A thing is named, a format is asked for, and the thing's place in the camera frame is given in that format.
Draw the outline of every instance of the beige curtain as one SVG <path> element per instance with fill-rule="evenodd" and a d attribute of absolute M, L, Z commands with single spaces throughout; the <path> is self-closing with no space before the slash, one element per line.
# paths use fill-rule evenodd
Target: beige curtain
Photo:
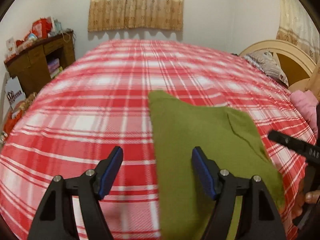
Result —
<path fill-rule="evenodd" d="M 318 62 L 319 32 L 299 0 L 281 0 L 280 26 L 276 38 L 297 45 L 315 63 Z"/>
<path fill-rule="evenodd" d="M 88 31 L 138 27 L 182 30 L 183 0 L 91 0 Z"/>

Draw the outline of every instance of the human hand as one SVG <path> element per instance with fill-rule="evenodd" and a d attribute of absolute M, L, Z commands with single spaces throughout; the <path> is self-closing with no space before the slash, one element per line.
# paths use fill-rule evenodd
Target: human hand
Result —
<path fill-rule="evenodd" d="M 302 214 L 302 206 L 305 203 L 305 195 L 303 193 L 304 179 L 302 179 L 299 183 L 298 193 L 294 200 L 294 205 L 291 211 L 292 219 L 301 216 Z"/>
<path fill-rule="evenodd" d="M 306 195 L 303 194 L 304 179 L 299 183 L 298 193 L 296 195 L 294 206 L 292 208 L 292 219 L 301 216 L 302 206 L 304 203 L 316 204 L 320 196 L 320 190 L 308 192 Z"/>

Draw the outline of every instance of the pink blanket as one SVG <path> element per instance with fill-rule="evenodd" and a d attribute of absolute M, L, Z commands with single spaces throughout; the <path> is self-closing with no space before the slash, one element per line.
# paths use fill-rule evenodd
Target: pink blanket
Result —
<path fill-rule="evenodd" d="M 290 101 L 294 107 L 297 108 L 302 117 L 307 121 L 317 138 L 318 127 L 316 106 L 319 102 L 316 97 L 310 90 L 306 92 L 297 90 L 291 94 Z"/>

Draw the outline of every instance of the green cloth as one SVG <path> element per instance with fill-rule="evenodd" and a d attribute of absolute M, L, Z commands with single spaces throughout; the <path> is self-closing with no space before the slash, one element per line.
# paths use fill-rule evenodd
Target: green cloth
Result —
<path fill-rule="evenodd" d="M 229 107 L 192 106 L 163 91 L 149 95 L 160 229 L 164 240 L 199 240 L 214 202 L 195 176 L 191 153 L 200 146 L 220 169 L 234 176 L 260 175 L 278 209 L 284 207 L 281 174 L 266 156 L 257 128 L 247 113 Z M 234 240 L 242 197 L 237 197 L 228 239 Z"/>

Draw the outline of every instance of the blue gripper pad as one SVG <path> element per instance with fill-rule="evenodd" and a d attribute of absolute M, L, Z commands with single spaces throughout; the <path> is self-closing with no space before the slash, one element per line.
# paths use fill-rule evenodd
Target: blue gripper pad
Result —
<path fill-rule="evenodd" d="M 203 151 L 200 147 L 195 147 L 192 150 L 192 164 L 193 168 L 195 169 L 196 173 L 199 176 L 200 182 L 204 189 L 204 192 L 212 199 L 216 200 L 218 194 L 220 192 L 216 192 L 215 185 L 217 183 L 218 175 L 216 174 L 216 178 L 213 178 L 210 174 L 209 168 L 205 162 L 208 161 L 206 156 L 204 155 Z"/>
<path fill-rule="evenodd" d="M 107 166 L 105 172 L 100 179 L 100 190 L 98 196 L 103 199 L 110 193 L 111 187 L 120 169 L 123 160 L 123 151 L 121 147 L 114 148 L 109 158 L 112 158 L 110 164 Z"/>

